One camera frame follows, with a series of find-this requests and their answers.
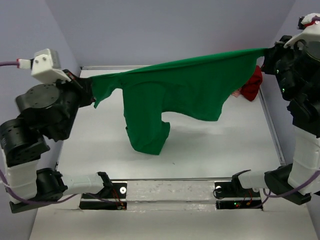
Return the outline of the green t shirt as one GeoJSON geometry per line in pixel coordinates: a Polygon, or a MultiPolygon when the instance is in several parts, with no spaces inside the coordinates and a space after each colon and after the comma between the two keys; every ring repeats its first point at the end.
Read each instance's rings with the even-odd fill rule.
{"type": "Polygon", "coordinates": [[[120,89],[132,148],[159,155],[171,129],[163,113],[217,121],[225,101],[247,83],[264,53],[264,48],[237,50],[95,75],[91,78],[94,104],[120,89]]]}

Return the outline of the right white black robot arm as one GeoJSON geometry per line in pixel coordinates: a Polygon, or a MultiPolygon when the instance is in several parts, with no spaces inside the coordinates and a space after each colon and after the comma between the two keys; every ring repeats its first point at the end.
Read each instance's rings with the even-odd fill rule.
{"type": "Polygon", "coordinates": [[[284,35],[267,50],[261,68],[276,77],[282,98],[293,117],[293,162],[267,172],[244,170],[232,176],[230,190],[269,190],[265,196],[296,205],[320,193],[320,42],[284,35]]]}

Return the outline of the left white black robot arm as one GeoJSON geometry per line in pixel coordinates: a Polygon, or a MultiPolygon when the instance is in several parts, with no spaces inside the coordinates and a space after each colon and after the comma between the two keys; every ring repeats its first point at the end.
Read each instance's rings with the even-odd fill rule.
{"type": "Polygon", "coordinates": [[[101,200],[113,191],[105,172],[70,177],[49,167],[37,168],[42,154],[50,150],[46,139],[67,140],[78,110],[95,101],[92,79],[67,69],[63,73],[66,79],[38,84],[17,96],[19,115],[0,127],[5,166],[0,177],[14,214],[59,204],[78,194],[101,200]]]}

